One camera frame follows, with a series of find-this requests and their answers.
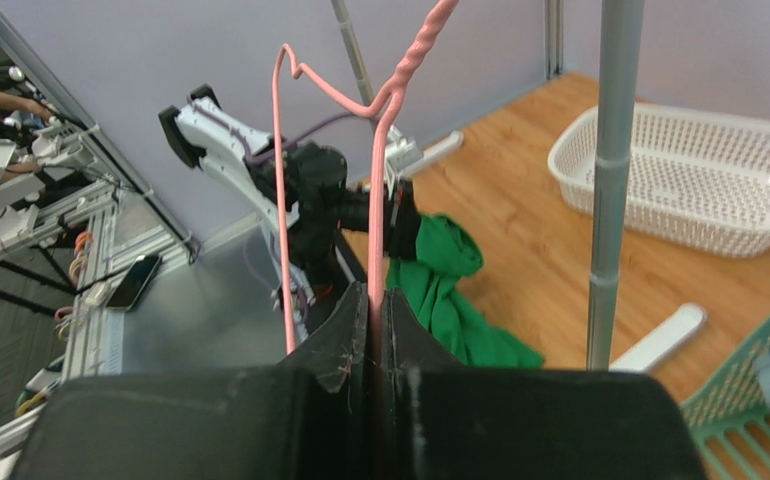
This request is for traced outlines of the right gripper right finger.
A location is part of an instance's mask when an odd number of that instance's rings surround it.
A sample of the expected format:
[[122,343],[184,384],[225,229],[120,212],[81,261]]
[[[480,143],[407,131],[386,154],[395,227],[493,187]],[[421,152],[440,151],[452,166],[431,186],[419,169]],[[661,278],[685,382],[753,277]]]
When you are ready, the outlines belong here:
[[639,373],[467,366],[383,302],[390,479],[703,479],[679,407]]

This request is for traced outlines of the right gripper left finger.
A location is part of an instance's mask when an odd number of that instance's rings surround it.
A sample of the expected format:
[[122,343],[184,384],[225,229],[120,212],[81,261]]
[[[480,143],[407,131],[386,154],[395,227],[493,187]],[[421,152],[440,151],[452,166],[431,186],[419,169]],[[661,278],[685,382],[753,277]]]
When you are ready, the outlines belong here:
[[365,479],[367,295],[272,366],[98,376],[42,409],[15,479]]

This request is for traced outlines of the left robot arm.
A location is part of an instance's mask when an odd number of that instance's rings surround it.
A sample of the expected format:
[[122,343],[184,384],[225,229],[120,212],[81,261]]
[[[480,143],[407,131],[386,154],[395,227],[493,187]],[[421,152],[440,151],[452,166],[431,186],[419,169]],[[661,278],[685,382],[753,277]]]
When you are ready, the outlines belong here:
[[348,165],[337,149],[311,140],[276,138],[226,113],[203,84],[182,107],[158,114],[171,150],[192,169],[248,200],[274,256],[287,235],[290,277],[318,294],[354,282],[338,258],[343,231],[369,230],[371,190],[349,186]]

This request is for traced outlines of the pink wire hanger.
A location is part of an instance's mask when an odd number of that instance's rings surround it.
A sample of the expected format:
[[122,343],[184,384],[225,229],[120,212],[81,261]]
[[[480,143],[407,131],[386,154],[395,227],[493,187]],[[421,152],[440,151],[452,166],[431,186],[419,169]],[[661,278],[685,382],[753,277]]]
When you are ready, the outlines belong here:
[[370,200],[368,222],[368,338],[372,341],[373,356],[381,356],[382,342],[382,305],[384,301],[383,283],[383,246],[384,246],[384,157],[387,133],[400,113],[408,84],[415,72],[432,50],[437,37],[457,8],[457,0],[440,0],[427,14],[424,23],[416,34],[413,43],[406,50],[403,58],[396,65],[391,77],[377,92],[368,106],[363,106],[347,97],[313,68],[297,60],[292,47],[285,43],[281,46],[275,60],[272,74],[272,110],[274,134],[275,184],[278,204],[278,236],[280,246],[280,265],[282,279],[282,297],[290,300],[290,253],[289,234],[286,212],[286,189],[284,180],[283,143],[281,139],[281,104],[280,72],[284,61],[289,62],[289,72],[295,79],[307,76],[325,95],[347,112],[367,119],[377,117],[371,153]]

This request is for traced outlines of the green tank top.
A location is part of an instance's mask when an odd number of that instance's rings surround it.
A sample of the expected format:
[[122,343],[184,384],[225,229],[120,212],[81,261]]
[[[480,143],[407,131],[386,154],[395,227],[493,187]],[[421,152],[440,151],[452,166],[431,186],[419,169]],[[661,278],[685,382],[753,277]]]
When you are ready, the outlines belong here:
[[538,369],[545,358],[490,324],[457,284],[484,266],[481,249],[455,220],[421,214],[406,248],[390,256],[386,285],[403,292],[418,324],[463,364]]

